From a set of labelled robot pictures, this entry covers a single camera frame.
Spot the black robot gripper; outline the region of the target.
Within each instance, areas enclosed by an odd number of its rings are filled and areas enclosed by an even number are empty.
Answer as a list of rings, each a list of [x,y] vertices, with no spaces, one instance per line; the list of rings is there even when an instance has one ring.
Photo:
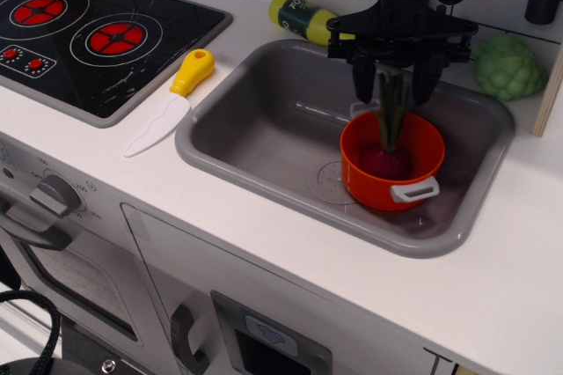
[[[398,67],[414,64],[412,93],[416,106],[434,92],[442,69],[464,63],[478,25],[450,16],[443,5],[433,9],[429,0],[378,0],[365,11],[333,18],[328,56],[352,63],[357,99],[372,100],[376,61]]]

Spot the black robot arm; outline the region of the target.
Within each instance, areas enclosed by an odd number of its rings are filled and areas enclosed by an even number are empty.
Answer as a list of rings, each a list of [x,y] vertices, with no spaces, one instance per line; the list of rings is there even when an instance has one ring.
[[[328,55],[353,67],[357,98],[369,103],[378,62],[413,69],[413,99],[428,101],[442,71],[451,63],[466,63],[477,24],[447,14],[448,5],[463,0],[378,0],[365,11],[331,18]]]

